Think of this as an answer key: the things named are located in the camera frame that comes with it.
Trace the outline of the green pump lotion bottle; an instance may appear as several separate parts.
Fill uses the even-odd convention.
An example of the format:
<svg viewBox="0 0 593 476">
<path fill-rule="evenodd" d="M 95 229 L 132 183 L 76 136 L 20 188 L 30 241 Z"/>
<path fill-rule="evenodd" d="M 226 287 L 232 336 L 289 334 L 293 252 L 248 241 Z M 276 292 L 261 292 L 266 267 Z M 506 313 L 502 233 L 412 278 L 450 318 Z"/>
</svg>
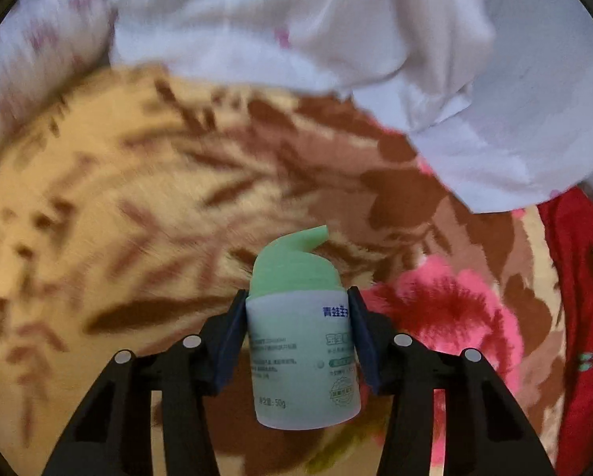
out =
<svg viewBox="0 0 593 476">
<path fill-rule="evenodd" d="M 315 250 L 327 227 L 291 233 L 260 251 L 246 299 L 254 410 L 262 426 L 325 429 L 359 414 L 348 294 Z"/>
</svg>

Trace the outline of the yellow floral fleece blanket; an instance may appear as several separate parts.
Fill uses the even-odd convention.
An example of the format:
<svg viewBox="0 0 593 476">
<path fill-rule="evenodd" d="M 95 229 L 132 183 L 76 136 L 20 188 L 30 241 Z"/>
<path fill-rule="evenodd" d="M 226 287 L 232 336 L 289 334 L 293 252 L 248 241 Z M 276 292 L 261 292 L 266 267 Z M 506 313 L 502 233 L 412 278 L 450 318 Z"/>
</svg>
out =
<svg viewBox="0 0 593 476">
<path fill-rule="evenodd" d="M 320 225 L 322 256 L 427 347 L 479 349 L 549 456 L 564 312 L 535 207 L 476 215 L 350 100 L 104 70 L 0 156 L 0 452 L 39 474 L 109 358 L 158 353 Z"/>
</svg>

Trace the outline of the red cloth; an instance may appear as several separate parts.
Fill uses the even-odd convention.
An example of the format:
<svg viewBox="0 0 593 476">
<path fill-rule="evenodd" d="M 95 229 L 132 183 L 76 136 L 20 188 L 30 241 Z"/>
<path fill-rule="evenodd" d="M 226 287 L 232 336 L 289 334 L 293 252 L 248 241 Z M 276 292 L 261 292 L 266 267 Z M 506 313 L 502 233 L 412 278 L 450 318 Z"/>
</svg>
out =
<svg viewBox="0 0 593 476">
<path fill-rule="evenodd" d="M 574 187 L 537 209 L 566 317 L 566 396 L 556 470 L 579 475 L 593 462 L 593 202 Z"/>
</svg>

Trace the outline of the sheer white curtain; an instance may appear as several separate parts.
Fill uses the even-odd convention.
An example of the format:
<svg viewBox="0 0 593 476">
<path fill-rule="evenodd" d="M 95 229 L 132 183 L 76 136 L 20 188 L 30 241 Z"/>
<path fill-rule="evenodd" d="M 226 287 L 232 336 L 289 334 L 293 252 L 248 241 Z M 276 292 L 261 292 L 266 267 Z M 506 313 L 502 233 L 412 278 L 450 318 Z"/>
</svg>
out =
<svg viewBox="0 0 593 476">
<path fill-rule="evenodd" d="M 593 180 L 580 0 L 102 0 L 115 65 L 350 97 L 475 212 Z"/>
</svg>

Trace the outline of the floral pink white pillow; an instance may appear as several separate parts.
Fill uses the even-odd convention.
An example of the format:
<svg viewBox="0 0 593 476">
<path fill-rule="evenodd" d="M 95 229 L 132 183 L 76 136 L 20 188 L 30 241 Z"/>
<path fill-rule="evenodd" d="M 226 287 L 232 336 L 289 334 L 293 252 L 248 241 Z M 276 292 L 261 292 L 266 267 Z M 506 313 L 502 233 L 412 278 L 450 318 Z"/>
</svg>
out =
<svg viewBox="0 0 593 476">
<path fill-rule="evenodd" d="M 104 0 L 22 0 L 0 25 L 0 146 L 67 81 L 102 57 Z"/>
</svg>

